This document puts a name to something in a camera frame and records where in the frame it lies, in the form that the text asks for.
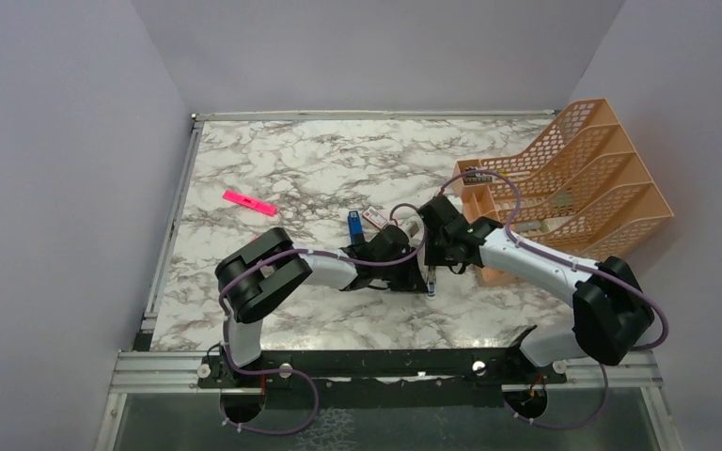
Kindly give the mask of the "blue stapler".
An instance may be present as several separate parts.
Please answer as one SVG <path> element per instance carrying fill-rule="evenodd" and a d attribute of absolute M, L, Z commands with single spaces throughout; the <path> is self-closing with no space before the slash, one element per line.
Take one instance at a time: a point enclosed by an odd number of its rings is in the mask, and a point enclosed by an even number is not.
<path fill-rule="evenodd" d="M 347 216 L 351 244 L 361 244 L 366 241 L 361 216 L 358 210 L 350 210 Z"/>

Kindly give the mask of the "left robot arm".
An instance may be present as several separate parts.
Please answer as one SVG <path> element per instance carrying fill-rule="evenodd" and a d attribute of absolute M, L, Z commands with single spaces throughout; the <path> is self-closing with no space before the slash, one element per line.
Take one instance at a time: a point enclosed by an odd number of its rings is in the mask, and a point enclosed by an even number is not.
<path fill-rule="evenodd" d="M 214 270 L 218 302 L 227 316 L 223 374 L 239 386 L 257 377 L 263 320 L 300 286 L 427 293 L 418 252 L 409 234 L 394 225 L 337 250 L 308 248 L 282 227 L 257 236 Z"/>

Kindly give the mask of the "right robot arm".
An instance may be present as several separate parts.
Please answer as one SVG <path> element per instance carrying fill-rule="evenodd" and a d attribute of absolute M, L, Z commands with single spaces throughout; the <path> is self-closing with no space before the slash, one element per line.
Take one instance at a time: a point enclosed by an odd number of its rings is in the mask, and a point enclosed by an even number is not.
<path fill-rule="evenodd" d="M 514 234 L 487 217 L 468 222 L 443 195 L 417 211 L 450 265 L 472 265 L 510 273 L 567 304 L 571 319 L 535 328 L 505 357 L 507 374 L 527 382 L 555 361 L 589 357 L 617 365 L 654 323 L 655 315 L 629 265 L 578 258 Z"/>

